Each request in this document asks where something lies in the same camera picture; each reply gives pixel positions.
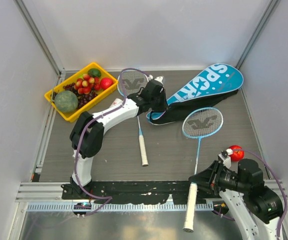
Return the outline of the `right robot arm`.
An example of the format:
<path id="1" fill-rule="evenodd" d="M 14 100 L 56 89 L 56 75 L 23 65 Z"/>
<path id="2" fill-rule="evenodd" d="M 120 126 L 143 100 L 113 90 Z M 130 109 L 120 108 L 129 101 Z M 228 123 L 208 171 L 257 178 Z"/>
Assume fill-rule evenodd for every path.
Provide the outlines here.
<path id="1" fill-rule="evenodd" d="M 265 185 L 263 171 L 253 159 L 242 159 L 232 171 L 215 160 L 204 171 L 189 177 L 188 203 L 197 191 L 221 197 L 234 218 L 244 240 L 282 240 L 281 198 Z"/>

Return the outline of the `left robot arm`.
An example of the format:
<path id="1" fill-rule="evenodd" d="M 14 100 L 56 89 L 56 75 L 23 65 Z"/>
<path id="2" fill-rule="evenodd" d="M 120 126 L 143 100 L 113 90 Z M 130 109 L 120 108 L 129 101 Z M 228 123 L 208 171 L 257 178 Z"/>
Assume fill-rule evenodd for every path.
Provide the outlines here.
<path id="1" fill-rule="evenodd" d="M 167 109 L 163 80 L 163 76 L 151 79 L 142 90 L 132 93 L 121 103 L 94 114 L 86 111 L 79 116 L 69 137 L 76 150 L 70 184 L 78 198 L 85 199 L 90 195 L 93 158 L 100 151 L 106 132 L 148 110 L 163 112 Z"/>

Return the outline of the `white shuttlecock tube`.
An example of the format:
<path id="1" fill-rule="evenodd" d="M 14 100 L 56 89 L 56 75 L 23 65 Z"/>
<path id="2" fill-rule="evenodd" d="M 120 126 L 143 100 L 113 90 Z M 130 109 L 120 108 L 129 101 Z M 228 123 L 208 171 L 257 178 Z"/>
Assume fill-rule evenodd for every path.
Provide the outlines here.
<path id="1" fill-rule="evenodd" d="M 119 105 L 119 104 L 121 104 L 121 103 L 123 103 L 123 99 L 116 98 L 116 99 L 113 101 L 113 103 L 110 105 L 110 108 L 112 108 L 112 107 L 114 107 L 114 106 L 116 106 L 116 105 Z"/>

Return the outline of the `blue racket bag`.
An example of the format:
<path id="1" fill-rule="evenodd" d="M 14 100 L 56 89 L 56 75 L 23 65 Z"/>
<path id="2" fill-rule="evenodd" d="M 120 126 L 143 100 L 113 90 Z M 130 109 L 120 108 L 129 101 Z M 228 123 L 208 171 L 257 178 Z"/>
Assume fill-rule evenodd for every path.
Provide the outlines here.
<path id="1" fill-rule="evenodd" d="M 225 63 L 215 63 L 170 96 L 167 110 L 151 111 L 146 118 L 153 125 L 181 121 L 194 110 L 213 107 L 235 95 L 243 83 L 244 77 L 238 69 Z"/>

